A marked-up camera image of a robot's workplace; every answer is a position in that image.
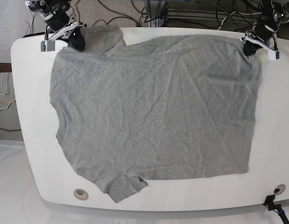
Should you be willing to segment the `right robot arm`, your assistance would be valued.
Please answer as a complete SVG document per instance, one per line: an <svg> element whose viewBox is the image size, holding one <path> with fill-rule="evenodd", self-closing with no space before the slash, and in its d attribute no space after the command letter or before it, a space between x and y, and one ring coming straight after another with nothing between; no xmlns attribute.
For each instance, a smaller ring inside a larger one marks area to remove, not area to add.
<svg viewBox="0 0 289 224"><path fill-rule="evenodd" d="M79 21L69 0L27 0L25 4L46 23L45 41L63 40L75 46L84 42L81 29L87 25Z"/></svg>

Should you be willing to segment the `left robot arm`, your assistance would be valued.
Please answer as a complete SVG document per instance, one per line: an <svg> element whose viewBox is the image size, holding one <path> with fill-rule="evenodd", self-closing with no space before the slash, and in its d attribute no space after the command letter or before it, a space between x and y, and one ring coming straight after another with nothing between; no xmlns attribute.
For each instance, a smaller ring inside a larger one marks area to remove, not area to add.
<svg viewBox="0 0 289 224"><path fill-rule="evenodd" d="M219 1L214 4L216 10L210 12L206 19L216 20L215 29L223 29L226 22L236 24L233 18L234 14L237 14L249 25L245 30L245 37L241 38L246 56L253 55L257 50L263 48L268 51L270 60L279 59L277 32L280 24L289 22L289 0L261 0L258 7L246 0L244 5L249 10L248 13L237 10L228 12L220 6ZM144 5L144 9L140 13L145 18L145 23L153 23L156 27L159 26L159 22L165 24L167 20L195 24L195 20L201 14L200 11L191 11L190 15L187 15L185 10L168 9L166 2L161 0L146 0Z"/></svg>

